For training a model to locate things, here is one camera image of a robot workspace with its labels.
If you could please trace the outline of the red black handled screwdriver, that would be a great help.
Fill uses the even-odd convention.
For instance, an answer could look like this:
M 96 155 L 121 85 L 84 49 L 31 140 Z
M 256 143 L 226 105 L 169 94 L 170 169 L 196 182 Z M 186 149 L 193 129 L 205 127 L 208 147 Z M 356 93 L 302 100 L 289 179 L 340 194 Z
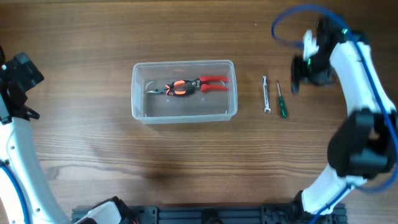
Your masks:
M 291 88 L 292 88 L 292 93 L 294 95 L 298 95 L 298 93 L 299 93 L 299 82 L 292 82 Z

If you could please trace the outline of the green handled screwdriver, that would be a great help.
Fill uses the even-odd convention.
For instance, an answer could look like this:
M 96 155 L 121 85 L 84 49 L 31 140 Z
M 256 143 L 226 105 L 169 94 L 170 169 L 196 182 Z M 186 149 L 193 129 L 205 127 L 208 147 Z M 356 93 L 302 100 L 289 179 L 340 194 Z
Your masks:
M 281 92 L 281 89 L 280 89 L 279 81 L 276 80 L 275 82 L 276 82 L 277 91 L 278 91 L 280 115 L 281 115 L 281 117 L 283 117 L 283 118 L 287 118 L 287 117 L 288 117 L 287 108 L 286 108 L 286 106 L 285 106 L 285 101 L 284 101 L 284 98 L 283 98 L 283 96 L 282 96 L 282 92 Z

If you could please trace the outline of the small silver wrench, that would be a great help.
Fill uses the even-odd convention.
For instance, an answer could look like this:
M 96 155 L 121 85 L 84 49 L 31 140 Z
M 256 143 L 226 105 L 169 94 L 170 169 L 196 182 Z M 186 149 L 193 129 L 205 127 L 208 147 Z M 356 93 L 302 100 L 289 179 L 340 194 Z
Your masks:
M 262 77 L 262 88 L 263 88 L 263 94 L 264 94 L 264 112 L 266 114 L 269 114 L 271 112 L 271 109 L 269 107 L 269 95 L 268 95 L 268 89 L 267 89 L 267 77 L 264 75 Z

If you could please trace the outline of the red handled cutting pliers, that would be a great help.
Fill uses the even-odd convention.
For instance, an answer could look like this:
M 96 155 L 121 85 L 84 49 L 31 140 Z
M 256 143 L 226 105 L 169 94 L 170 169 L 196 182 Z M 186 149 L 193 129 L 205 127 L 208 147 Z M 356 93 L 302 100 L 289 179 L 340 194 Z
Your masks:
M 227 77 L 222 76 L 201 76 L 192 81 L 189 81 L 187 84 L 184 85 L 184 90 L 192 93 L 196 90 L 200 90 L 202 92 L 212 91 L 212 90 L 221 90 L 227 91 L 229 88 L 224 85 L 214 85 L 214 82 L 223 82 L 228 83 Z

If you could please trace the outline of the orange black needle-nose pliers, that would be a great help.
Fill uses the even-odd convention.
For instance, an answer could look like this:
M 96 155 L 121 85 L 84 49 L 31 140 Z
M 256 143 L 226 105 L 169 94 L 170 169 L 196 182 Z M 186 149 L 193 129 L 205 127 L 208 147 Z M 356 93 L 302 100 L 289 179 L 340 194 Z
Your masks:
M 196 83 L 190 80 L 177 80 L 167 84 L 163 88 L 146 91 L 152 94 L 166 94 L 168 96 L 187 96 L 195 91 Z

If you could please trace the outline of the clear plastic container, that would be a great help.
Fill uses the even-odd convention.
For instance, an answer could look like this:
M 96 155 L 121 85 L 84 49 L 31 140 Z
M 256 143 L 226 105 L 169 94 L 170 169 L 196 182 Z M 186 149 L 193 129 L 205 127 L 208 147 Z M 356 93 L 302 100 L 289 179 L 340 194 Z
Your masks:
M 168 96 L 166 86 L 174 81 L 203 76 L 224 77 L 213 82 L 227 90 L 200 90 L 188 96 Z M 133 118 L 143 124 L 228 121 L 238 111 L 234 64 L 230 60 L 199 60 L 137 63 L 131 82 Z

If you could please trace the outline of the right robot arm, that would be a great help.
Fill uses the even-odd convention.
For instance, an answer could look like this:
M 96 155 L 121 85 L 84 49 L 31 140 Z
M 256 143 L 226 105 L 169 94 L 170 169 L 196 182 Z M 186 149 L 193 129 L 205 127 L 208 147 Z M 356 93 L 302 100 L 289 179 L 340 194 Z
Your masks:
M 354 189 L 396 165 L 397 110 L 385 94 L 364 33 L 348 31 L 330 17 L 317 21 L 317 36 L 303 37 L 303 54 L 292 61 L 292 92 L 300 82 L 340 81 L 348 117 L 331 138 L 328 164 L 318 179 L 292 202 L 293 222 L 315 223 L 332 213 Z

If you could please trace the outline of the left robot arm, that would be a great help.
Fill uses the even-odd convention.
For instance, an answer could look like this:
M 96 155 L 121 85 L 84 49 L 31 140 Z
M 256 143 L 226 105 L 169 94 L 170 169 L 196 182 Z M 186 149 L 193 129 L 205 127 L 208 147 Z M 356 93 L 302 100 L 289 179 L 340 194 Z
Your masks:
M 57 203 L 36 155 L 27 91 L 44 76 L 21 52 L 1 55 L 1 201 L 9 223 L 71 223 Z

